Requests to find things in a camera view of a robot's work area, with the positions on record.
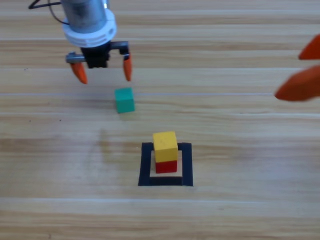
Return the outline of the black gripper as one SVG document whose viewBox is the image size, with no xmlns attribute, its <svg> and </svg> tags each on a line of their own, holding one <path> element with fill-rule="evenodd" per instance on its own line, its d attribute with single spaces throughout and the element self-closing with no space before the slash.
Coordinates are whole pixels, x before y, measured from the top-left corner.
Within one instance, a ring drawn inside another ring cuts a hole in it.
<svg viewBox="0 0 320 240">
<path fill-rule="evenodd" d="M 109 41 L 96 47 L 81 47 L 81 53 L 70 52 L 66 55 L 65 61 L 70 64 L 73 74 L 82 84 L 87 84 L 88 79 L 82 63 L 88 68 L 107 68 L 110 60 L 110 51 L 118 50 L 123 55 L 123 72 L 125 79 L 130 82 L 132 79 L 132 58 L 128 41 Z"/>
</svg>

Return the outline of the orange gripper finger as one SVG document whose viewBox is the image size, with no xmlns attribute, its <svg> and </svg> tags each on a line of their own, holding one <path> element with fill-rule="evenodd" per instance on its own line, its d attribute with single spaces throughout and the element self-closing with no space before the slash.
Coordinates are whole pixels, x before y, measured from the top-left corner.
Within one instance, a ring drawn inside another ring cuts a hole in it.
<svg viewBox="0 0 320 240">
<path fill-rule="evenodd" d="M 274 96 L 287 102 L 304 102 L 320 96 L 320 66 L 300 71 L 292 75 Z"/>
<path fill-rule="evenodd" d="M 300 52 L 299 60 L 319 60 L 320 59 L 320 35 L 317 34 Z"/>
</svg>

